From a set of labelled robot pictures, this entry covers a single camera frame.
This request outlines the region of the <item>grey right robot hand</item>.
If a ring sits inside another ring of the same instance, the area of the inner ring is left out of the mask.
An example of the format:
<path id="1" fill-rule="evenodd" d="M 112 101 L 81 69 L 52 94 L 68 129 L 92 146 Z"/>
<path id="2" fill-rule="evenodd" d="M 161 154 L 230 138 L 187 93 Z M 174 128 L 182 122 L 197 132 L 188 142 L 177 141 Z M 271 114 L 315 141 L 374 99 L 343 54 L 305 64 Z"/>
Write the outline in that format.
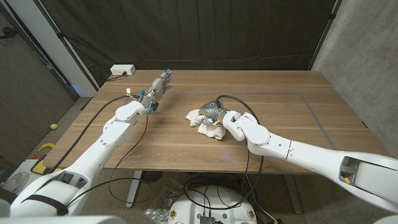
<path id="1" fill-rule="evenodd" d="M 228 110 L 223 106 L 222 102 L 213 100 L 205 103 L 198 111 L 198 114 L 203 115 L 205 124 L 213 124 L 214 126 L 222 126 L 223 118 Z"/>

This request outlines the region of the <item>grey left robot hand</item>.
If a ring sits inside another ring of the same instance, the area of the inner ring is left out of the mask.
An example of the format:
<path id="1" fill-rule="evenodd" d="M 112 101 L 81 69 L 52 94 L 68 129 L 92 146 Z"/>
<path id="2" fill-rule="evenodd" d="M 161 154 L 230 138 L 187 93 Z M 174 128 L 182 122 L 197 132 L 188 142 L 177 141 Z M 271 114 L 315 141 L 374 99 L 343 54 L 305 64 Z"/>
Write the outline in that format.
<path id="1" fill-rule="evenodd" d="M 150 105 L 159 102 L 162 99 L 163 95 L 172 88 L 172 85 L 170 84 L 172 81 L 171 77 L 171 69 L 167 69 L 152 82 L 148 90 L 139 100 L 144 108 L 148 108 Z"/>

